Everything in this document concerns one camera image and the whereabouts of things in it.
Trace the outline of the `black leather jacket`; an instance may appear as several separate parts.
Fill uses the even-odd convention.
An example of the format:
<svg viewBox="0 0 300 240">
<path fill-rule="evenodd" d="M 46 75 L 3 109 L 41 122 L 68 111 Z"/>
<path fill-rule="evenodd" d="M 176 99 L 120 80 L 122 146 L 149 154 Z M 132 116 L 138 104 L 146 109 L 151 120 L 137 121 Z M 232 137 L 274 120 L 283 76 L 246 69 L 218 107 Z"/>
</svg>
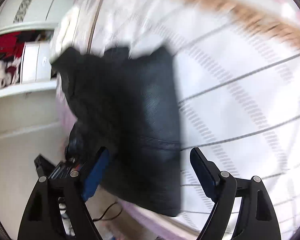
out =
<svg viewBox="0 0 300 240">
<path fill-rule="evenodd" d="M 173 56 L 165 47 L 129 56 L 127 47 L 103 56 L 67 48 L 51 62 L 77 118 L 70 156 L 87 159 L 105 147 L 110 163 L 102 187 L 161 215 L 181 210 L 180 118 Z"/>
</svg>

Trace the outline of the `white wardrobe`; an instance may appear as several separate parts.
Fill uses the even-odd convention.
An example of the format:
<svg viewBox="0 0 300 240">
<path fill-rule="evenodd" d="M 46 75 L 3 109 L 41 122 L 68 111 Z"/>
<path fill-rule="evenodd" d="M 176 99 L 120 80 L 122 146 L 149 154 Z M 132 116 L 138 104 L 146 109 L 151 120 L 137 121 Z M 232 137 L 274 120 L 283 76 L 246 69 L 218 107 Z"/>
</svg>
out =
<svg viewBox="0 0 300 240">
<path fill-rule="evenodd" d="M 50 41 L 75 0 L 3 0 L 0 42 L 21 47 L 0 60 L 0 139 L 58 125 Z"/>
</svg>

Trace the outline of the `white diamond pattern mat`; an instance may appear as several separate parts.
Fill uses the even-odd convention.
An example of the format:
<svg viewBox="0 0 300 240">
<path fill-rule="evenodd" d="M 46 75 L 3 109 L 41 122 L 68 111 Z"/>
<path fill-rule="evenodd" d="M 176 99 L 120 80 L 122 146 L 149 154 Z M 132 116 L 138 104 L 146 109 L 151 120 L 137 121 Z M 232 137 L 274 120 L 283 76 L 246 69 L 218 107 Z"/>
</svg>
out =
<svg viewBox="0 0 300 240">
<path fill-rule="evenodd" d="M 92 49 L 174 54 L 181 116 L 179 223 L 213 208 L 190 164 L 198 147 L 239 178 L 259 176 L 282 239 L 300 226 L 300 22 L 292 0 L 102 0 Z"/>
</svg>

